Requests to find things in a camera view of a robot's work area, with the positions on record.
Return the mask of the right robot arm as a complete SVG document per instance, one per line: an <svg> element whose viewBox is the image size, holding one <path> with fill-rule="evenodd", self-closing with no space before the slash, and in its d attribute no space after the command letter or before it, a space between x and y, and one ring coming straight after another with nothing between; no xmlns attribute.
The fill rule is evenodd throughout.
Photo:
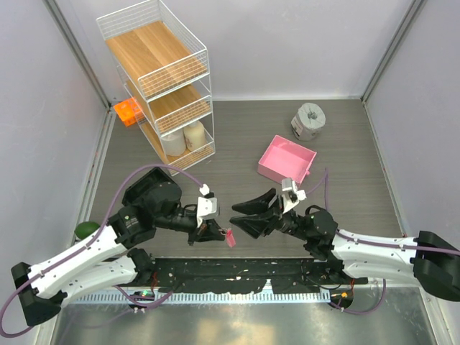
<svg viewBox="0 0 460 345"><path fill-rule="evenodd" d="M420 231L415 237L380 237L340 229L323 207L311 205L304 215L295 207L306 199L304 191L274 188L250 201L232 206L230 219L253 239L279 231L303 241L305 250L326 263L327 278L379 278L416 282L442 300L459 301L459 250L439 235Z"/></svg>

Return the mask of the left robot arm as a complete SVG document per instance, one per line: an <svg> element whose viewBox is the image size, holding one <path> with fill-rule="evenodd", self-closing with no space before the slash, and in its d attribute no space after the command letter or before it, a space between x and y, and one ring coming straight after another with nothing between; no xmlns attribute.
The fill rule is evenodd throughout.
<svg viewBox="0 0 460 345"><path fill-rule="evenodd" d="M123 208L77 244L39 264L16 264L11 274L29 327L56 316L70 301L101 288L152 281L154 265L139 244L158 228L188 235L188 243L223 241L216 198L207 185L195 204L182 206L182 190L160 182L125 191Z"/></svg>

